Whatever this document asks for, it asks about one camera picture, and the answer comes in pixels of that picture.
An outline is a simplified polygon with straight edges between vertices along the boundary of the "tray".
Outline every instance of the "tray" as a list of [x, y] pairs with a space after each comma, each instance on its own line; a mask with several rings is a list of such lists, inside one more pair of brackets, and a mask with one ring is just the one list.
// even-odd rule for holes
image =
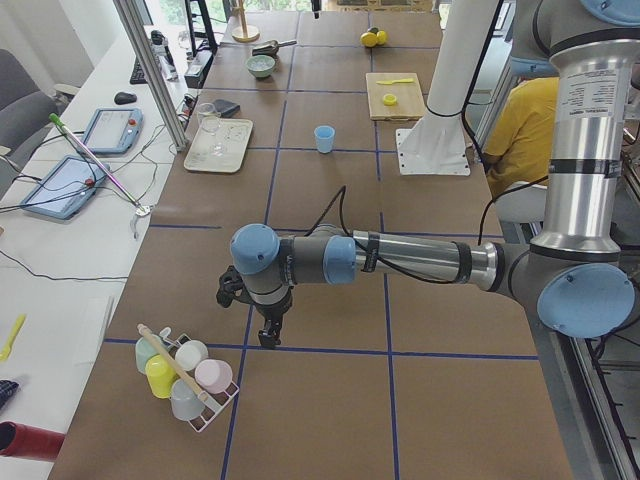
[[[393, 85], [378, 85], [378, 80], [398, 80], [413, 78], [413, 83], [395, 83]], [[371, 120], [418, 120], [424, 116], [426, 107], [418, 75], [415, 73], [367, 73], [367, 96], [369, 100], [369, 116]], [[398, 103], [387, 107], [382, 103], [382, 97], [392, 93], [398, 98]]]
[[[247, 150], [253, 122], [251, 120], [222, 118], [220, 130], [214, 135], [198, 129], [184, 159], [184, 168], [191, 172], [235, 173], [240, 170]], [[209, 153], [214, 143], [226, 147], [220, 156]]]

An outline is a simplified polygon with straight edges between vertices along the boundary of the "white desk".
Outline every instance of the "white desk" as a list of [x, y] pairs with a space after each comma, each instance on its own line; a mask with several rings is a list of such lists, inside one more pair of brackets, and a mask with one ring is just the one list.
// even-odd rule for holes
[[[134, 54], [127, 37], [119, 38], [96, 67], [62, 120], [71, 130], [83, 130], [98, 107], [115, 107], [113, 97], [125, 90], [138, 96], [131, 106], [142, 109], [143, 128], [126, 155], [104, 159], [112, 169], [123, 166], [162, 125], [149, 87], [130, 85]], [[187, 92], [183, 80], [168, 82], [174, 105]], [[155, 181], [141, 200], [153, 205], [160, 197], [175, 150], [166, 130], [145, 151], [158, 164]], [[23, 173], [43, 177], [64, 155], [74, 153], [65, 140], [54, 140], [36, 152]], [[155, 165], [139, 156], [118, 170], [116, 177], [134, 195], [151, 184]], [[33, 183], [16, 182], [0, 206], [18, 204]], [[113, 187], [110, 182], [104, 186]], [[126, 277], [149, 225], [137, 223], [138, 240], [130, 222], [134, 207], [113, 192], [101, 189], [71, 220], [57, 222], [17, 210], [0, 215], [0, 250], [29, 265], [35, 272], [54, 277]], [[0, 258], [0, 342], [20, 313], [26, 322], [9, 359], [0, 363], [0, 379], [12, 379], [20, 389], [0, 410], [0, 421], [15, 421], [66, 432], [91, 371], [105, 326], [124, 288], [120, 281], [51, 281], [35, 278], [24, 268]], [[2, 478], [39, 480], [53, 464], [0, 457]]]

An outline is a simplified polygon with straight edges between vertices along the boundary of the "brown table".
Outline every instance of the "brown table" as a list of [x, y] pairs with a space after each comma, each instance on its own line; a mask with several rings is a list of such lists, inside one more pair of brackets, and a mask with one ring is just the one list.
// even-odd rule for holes
[[[369, 120], [366, 72], [415, 71], [428, 93], [437, 17], [248, 20], [299, 44], [262, 81], [243, 67], [251, 46], [220, 48], [200, 101], [238, 102], [253, 120], [243, 167], [189, 173], [176, 157], [50, 478], [571, 478], [528, 323], [506, 298], [377, 274], [298, 286], [275, 351], [258, 346], [253, 309], [215, 303], [238, 227], [304, 231], [343, 184], [349, 228], [469, 243], [489, 199], [477, 164], [470, 177], [401, 176], [394, 132], [412, 123]], [[369, 25], [388, 31], [385, 47], [359, 46]], [[337, 131], [328, 155], [314, 149], [324, 123]], [[492, 214], [485, 232], [501, 238]], [[139, 322], [186, 332], [234, 368], [240, 394], [202, 434], [136, 371]]]

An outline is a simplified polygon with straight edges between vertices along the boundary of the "keyboard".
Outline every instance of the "keyboard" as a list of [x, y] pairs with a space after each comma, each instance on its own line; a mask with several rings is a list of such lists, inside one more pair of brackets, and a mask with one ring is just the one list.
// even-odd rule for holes
[[136, 61], [133, 64], [133, 71], [131, 72], [131, 78], [129, 78], [129, 83], [131, 85], [139, 85], [141, 83], [147, 83], [147, 79], [144, 78], [144, 71], [142, 70], [142, 66], [140, 62], [136, 58]]

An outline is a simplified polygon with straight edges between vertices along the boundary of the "person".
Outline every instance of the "person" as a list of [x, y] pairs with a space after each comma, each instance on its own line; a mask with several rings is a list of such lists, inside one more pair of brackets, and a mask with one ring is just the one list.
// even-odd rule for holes
[[509, 93], [483, 150], [493, 198], [514, 182], [548, 174], [558, 84], [558, 77], [536, 78]]

